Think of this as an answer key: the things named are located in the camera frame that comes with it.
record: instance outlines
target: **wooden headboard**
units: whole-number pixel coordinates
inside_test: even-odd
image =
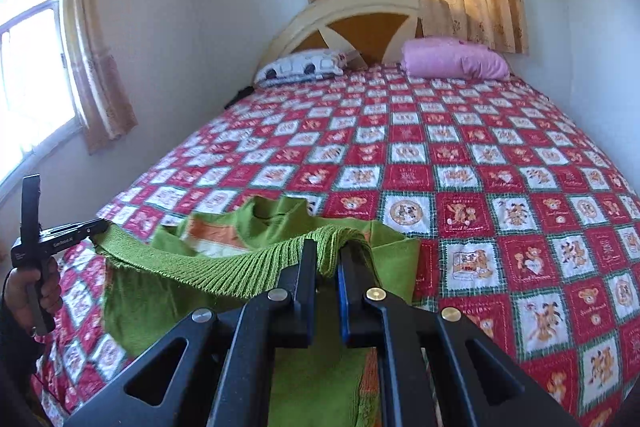
[[[420,0],[319,0],[271,41],[258,70],[276,58],[313,48],[358,50],[353,67],[401,59],[402,44],[422,37]]]

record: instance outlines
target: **green sweater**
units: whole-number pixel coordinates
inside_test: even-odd
[[[150,246],[112,225],[95,239],[109,261],[105,329],[139,356],[192,310],[226,311],[273,288],[280,270],[298,262],[305,237],[318,242],[324,278],[316,336],[309,349],[277,350],[269,425],[367,427],[377,409],[375,357],[342,345],[330,278],[339,248],[356,241],[382,287],[411,302],[420,242],[379,221],[314,217],[306,200],[254,196],[233,212],[161,227]]]

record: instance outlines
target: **metal screw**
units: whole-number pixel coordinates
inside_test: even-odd
[[[206,308],[198,308],[191,314],[191,319],[193,322],[204,323],[209,322],[213,317],[213,312],[211,310],[207,310]]]
[[[386,292],[382,288],[369,288],[367,290],[367,299],[372,301],[382,301],[386,298]]]
[[[462,318],[462,313],[460,312],[460,310],[458,308],[452,307],[444,308],[440,312],[440,315],[442,315],[443,319],[449,322],[458,322]]]
[[[284,288],[274,288],[269,293],[267,293],[267,297],[270,301],[281,302],[284,301],[289,296],[289,292]]]

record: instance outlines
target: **red and white checkered bedspread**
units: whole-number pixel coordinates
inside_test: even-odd
[[[460,308],[586,426],[640,373],[640,201],[522,81],[376,66],[258,91],[99,216],[148,241],[160,224],[252,194],[423,238],[415,304]],[[64,256],[65,306],[34,382],[56,421],[129,362],[100,324],[104,274],[87,244]]]

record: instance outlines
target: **human hand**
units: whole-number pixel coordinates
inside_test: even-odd
[[[49,278],[42,285],[40,305],[54,315],[62,308],[62,288],[60,288],[60,273],[58,263],[52,257],[49,259]],[[35,320],[29,307],[27,285],[40,279],[40,270],[36,268],[14,268],[9,274],[4,288],[4,302],[14,316],[16,322],[27,332],[35,326]]]

